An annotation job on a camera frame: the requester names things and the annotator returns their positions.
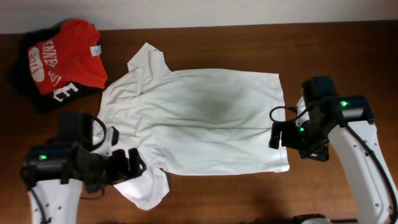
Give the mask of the white t-shirt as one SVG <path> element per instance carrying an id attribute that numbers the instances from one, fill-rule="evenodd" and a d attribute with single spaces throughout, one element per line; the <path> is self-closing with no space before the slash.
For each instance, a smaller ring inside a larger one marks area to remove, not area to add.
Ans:
<path id="1" fill-rule="evenodd" d="M 115 188 L 141 210 L 169 192 L 168 174 L 241 175 L 289 170 L 286 148 L 269 147 L 285 114 L 276 73 L 220 68 L 172 71 L 144 44 L 102 94 L 98 117 L 119 131 L 117 149 L 136 148 L 147 169 Z"/>

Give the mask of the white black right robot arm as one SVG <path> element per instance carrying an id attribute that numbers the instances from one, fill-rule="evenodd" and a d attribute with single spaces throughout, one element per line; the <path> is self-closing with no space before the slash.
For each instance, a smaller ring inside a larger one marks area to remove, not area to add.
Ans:
<path id="1" fill-rule="evenodd" d="M 269 147 L 296 149 L 302 159 L 321 162 L 333 147 L 357 206 L 356 223 L 397 223 L 397 188 L 366 97 L 339 95 L 331 77 L 303 82 L 301 93 L 290 108 L 295 118 L 273 121 Z"/>

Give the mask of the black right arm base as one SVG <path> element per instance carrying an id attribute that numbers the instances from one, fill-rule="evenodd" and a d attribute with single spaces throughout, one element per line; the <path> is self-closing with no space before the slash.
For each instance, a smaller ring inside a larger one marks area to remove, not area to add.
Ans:
<path id="1" fill-rule="evenodd" d="M 294 216 L 294 224 L 358 224 L 356 220 L 330 220 L 326 215 L 319 213 Z"/>

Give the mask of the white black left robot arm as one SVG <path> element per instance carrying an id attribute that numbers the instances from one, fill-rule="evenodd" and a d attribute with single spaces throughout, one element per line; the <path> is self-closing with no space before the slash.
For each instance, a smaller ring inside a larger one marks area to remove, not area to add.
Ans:
<path id="1" fill-rule="evenodd" d="M 109 185 L 140 177 L 146 164 L 138 150 L 113 151 L 118 139 L 118 130 L 97 117 L 62 114 L 57 136 L 33 146 L 20 171 L 32 223 L 76 223 L 83 190 L 92 200 Z"/>

